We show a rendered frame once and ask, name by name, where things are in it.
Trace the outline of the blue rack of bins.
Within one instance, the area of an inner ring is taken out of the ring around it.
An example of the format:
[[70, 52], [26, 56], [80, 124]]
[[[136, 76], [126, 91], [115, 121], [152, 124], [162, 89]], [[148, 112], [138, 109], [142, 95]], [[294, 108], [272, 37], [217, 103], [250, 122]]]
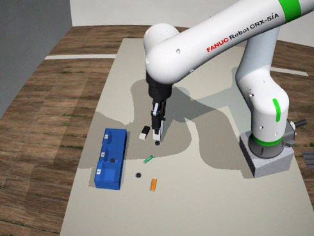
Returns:
[[[127, 142], [126, 133], [126, 129], [105, 129], [101, 153], [94, 178], [96, 188], [120, 190]], [[114, 158], [114, 163], [110, 162], [111, 158]]]

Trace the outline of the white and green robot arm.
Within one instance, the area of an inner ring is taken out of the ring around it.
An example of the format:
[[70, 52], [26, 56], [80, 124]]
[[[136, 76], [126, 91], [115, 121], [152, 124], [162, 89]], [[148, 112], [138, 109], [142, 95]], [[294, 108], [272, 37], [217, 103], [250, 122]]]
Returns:
[[288, 95], [270, 77], [277, 36], [280, 26], [312, 11], [314, 0], [238, 0], [181, 33], [154, 24], [144, 35], [146, 82], [170, 87], [247, 40], [235, 81], [251, 111], [249, 149], [258, 158], [275, 158], [295, 145], [295, 129], [307, 124], [288, 121]]

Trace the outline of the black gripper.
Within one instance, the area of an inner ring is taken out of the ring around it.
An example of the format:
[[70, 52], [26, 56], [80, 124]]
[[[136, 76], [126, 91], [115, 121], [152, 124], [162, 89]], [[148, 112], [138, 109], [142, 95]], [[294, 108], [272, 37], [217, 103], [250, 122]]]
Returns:
[[149, 85], [149, 95], [153, 98], [153, 110], [151, 110], [153, 139], [160, 140], [163, 134], [163, 121], [165, 115], [166, 100], [172, 94], [172, 86], [156, 88]]

